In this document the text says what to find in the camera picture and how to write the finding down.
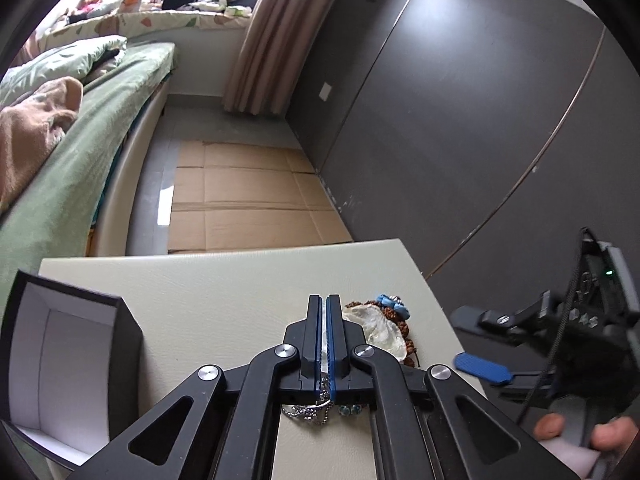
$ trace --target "cardboard floor covering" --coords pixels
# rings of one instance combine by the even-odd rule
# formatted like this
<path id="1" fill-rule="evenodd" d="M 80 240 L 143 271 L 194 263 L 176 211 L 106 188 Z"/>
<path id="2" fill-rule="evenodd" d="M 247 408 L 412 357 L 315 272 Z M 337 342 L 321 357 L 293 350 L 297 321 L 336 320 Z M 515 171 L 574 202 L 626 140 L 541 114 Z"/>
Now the cardboard floor covering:
<path id="1" fill-rule="evenodd" d="M 302 150 L 182 143 L 169 253 L 351 241 Z"/>

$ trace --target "beige curtain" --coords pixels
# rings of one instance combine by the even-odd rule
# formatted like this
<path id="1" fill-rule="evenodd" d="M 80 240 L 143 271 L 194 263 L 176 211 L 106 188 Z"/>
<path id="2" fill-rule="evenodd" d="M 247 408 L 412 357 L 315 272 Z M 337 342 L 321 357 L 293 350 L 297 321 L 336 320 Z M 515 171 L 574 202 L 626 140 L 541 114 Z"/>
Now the beige curtain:
<path id="1" fill-rule="evenodd" d="M 260 0 L 226 85 L 227 111 L 286 111 L 311 44 L 333 0 Z"/>

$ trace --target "table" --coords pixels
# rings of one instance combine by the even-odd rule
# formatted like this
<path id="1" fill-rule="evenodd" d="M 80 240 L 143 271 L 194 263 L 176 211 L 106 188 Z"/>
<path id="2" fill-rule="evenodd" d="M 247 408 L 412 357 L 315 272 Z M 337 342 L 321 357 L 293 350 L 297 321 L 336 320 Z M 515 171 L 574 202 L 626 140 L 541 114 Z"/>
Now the table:
<path id="1" fill-rule="evenodd" d="M 462 346 L 400 240 L 269 251 L 45 259 L 41 275 L 122 296 L 144 333 L 140 412 L 205 364 L 247 364 L 306 316 L 310 294 L 342 304 L 400 296 L 420 364 L 450 365 Z M 479 381 L 465 379 L 482 392 Z M 274 480 L 375 478 L 367 413 L 325 426 L 282 417 Z"/>

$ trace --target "black box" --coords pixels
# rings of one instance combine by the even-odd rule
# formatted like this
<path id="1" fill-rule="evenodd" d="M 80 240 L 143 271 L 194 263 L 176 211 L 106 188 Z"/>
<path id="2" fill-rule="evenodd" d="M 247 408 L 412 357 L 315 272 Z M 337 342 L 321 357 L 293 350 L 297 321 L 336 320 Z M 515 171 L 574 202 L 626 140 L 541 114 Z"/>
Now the black box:
<path id="1" fill-rule="evenodd" d="M 0 331 L 0 417 L 76 469 L 138 418 L 141 344 L 122 298 L 19 270 Z"/>

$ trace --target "floral bedspread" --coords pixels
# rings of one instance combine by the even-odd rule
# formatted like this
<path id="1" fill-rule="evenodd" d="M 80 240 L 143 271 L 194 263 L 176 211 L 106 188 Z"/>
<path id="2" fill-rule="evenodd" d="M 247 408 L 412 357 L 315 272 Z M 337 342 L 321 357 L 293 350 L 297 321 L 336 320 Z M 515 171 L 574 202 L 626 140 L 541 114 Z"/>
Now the floral bedspread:
<path id="1" fill-rule="evenodd" d="M 157 30 L 197 27 L 203 30 L 213 28 L 245 28 L 251 18 L 229 18 L 220 12 L 196 12 L 180 10 L 152 10 L 109 14 L 90 20 L 67 25 L 54 32 L 46 32 L 39 40 L 40 52 L 57 46 L 71 44 L 77 40 L 87 40 L 117 34 L 126 38 L 136 38 Z"/>

